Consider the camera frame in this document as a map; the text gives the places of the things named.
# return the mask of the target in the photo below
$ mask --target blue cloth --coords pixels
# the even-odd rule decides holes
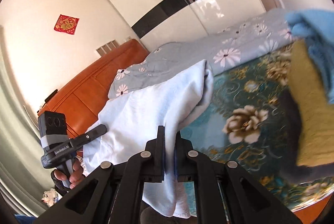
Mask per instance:
[[[25,215],[15,215],[16,220],[20,224],[32,224],[36,217],[34,216],[25,216]]]
[[[305,38],[309,57],[318,68],[328,103],[334,104],[334,12],[303,10],[287,13],[293,36]]]

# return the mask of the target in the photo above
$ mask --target human hand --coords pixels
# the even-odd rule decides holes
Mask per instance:
[[[80,162],[77,158],[74,160],[73,170],[74,170],[74,172],[71,174],[71,176],[69,178],[69,180],[71,182],[71,184],[70,184],[71,189],[76,187],[85,178],[82,174],[84,172],[84,169],[80,165]],[[65,174],[63,172],[57,170],[57,169],[54,171],[54,176],[58,180],[61,180],[61,181],[65,181],[67,179]]]

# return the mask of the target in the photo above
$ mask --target floral bedsheet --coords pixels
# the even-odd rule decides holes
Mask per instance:
[[[210,106],[181,136],[214,161],[237,161],[296,211],[332,193],[334,177],[292,185],[280,176],[287,133],[279,95],[288,85],[290,50],[286,46],[216,76]],[[196,215],[193,183],[185,186]]]

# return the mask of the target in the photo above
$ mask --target red decoration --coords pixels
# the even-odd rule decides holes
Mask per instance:
[[[57,32],[74,34],[78,21],[79,18],[60,15],[54,27],[54,30]]]

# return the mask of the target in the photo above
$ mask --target white daisy pattern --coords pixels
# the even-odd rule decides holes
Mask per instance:
[[[228,32],[228,31],[230,31],[230,30],[231,30],[231,28],[228,27],[228,28],[225,28],[225,29],[219,31],[218,33]]]
[[[214,63],[220,62],[220,66],[225,67],[226,62],[231,65],[232,67],[239,63],[241,52],[238,49],[230,48],[220,50],[216,56],[213,58]]]
[[[264,53],[270,53],[274,50],[277,50],[278,48],[278,43],[277,41],[274,40],[269,40],[269,41],[265,41],[263,45],[258,46],[258,48],[263,51]]]
[[[281,30],[280,36],[283,36],[284,39],[289,39],[290,42],[293,40],[291,31],[289,29]]]
[[[129,74],[129,73],[130,73],[130,71],[128,71],[126,69],[119,69],[117,71],[115,80],[120,80],[120,79],[122,79],[125,76],[125,74]]]
[[[236,38],[236,37],[235,37],[235,38],[232,38],[231,46],[233,46],[233,45],[237,42],[237,39],[238,39],[238,38]]]
[[[259,19],[261,19],[261,17],[254,17],[254,18],[251,19],[251,21],[256,21],[256,20],[259,20]]]
[[[258,36],[260,36],[260,35],[263,35],[266,30],[268,30],[268,27],[262,21],[261,23],[256,24],[254,26],[254,29],[258,33]]]
[[[117,92],[118,92],[116,94],[117,97],[127,94],[129,92],[128,87],[126,86],[126,84],[121,84],[120,87],[118,87]]]
[[[249,22],[245,22],[245,23],[241,24],[241,26],[239,27],[239,30],[247,28],[248,26],[249,26]]]
[[[222,42],[222,44],[224,45],[224,44],[228,43],[231,39],[232,39],[232,38],[229,38],[229,39],[224,40],[224,41]]]

